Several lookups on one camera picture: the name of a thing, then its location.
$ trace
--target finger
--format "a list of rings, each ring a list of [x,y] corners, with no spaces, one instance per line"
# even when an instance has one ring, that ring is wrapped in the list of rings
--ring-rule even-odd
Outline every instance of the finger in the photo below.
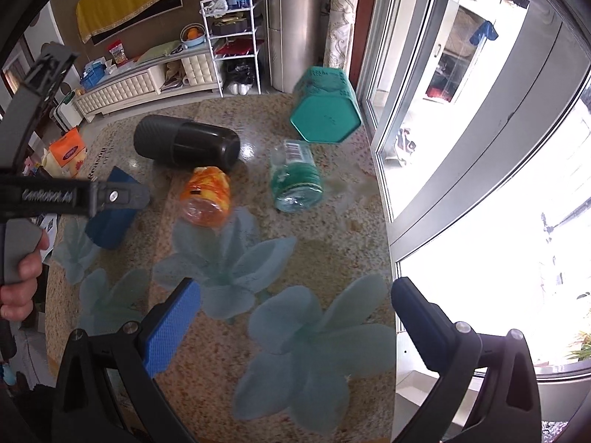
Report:
[[[9,321],[23,321],[33,311],[33,302],[29,300],[23,306],[0,306],[0,316]]]
[[[3,305],[24,306],[36,291],[37,280],[34,278],[15,285],[4,285],[0,288],[0,301]]]
[[[41,264],[41,255],[39,251],[34,251],[24,257],[18,264],[18,275],[21,281],[36,278],[41,274],[43,266]]]
[[[47,232],[45,230],[43,230],[43,233],[41,235],[41,239],[39,240],[39,243],[37,244],[37,248],[35,248],[36,250],[46,250],[49,248],[49,235],[47,234]]]

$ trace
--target patterned curtain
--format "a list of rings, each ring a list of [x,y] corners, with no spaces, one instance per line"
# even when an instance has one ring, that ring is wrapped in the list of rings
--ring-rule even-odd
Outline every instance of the patterned curtain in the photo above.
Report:
[[[349,74],[353,30],[358,0],[330,0],[329,30],[324,49],[324,66]]]

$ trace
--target green bottle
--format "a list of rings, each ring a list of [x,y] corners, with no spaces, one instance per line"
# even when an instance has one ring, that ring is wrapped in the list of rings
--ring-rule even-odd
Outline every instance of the green bottle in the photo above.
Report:
[[[285,213],[307,210],[322,199],[322,180],[308,143],[285,140],[271,150],[271,192],[275,207]]]

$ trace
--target orange bottle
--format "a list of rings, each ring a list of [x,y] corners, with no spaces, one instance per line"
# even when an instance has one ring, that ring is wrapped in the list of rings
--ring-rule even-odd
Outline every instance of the orange bottle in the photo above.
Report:
[[[218,227],[230,213],[230,180],[216,166],[195,168],[180,196],[181,216],[199,226]]]

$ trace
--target blue flower pattern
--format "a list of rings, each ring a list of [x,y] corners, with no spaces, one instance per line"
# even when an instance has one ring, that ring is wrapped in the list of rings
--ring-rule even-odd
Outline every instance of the blue flower pattern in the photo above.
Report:
[[[64,226],[64,237],[55,245],[52,259],[66,271],[66,281],[70,285],[79,283],[85,271],[94,263],[100,248],[85,233],[86,221],[68,218]]]
[[[236,386],[234,417],[250,420],[287,410],[306,430],[334,431],[349,405],[348,378],[394,368],[394,328],[363,324],[387,294],[382,277],[368,275],[324,313],[305,286],[288,287],[257,307],[248,333],[263,351]]]
[[[78,328],[94,336],[114,333],[128,321],[142,321],[144,315],[132,306],[146,294],[149,282],[146,270],[134,269],[109,289],[105,270],[96,269],[80,286]]]
[[[295,245],[295,237],[260,241],[256,221],[243,207],[218,232],[179,219],[172,229],[174,253],[156,263],[153,279],[167,290],[194,279],[205,314],[231,319],[249,311],[255,295],[279,278]]]

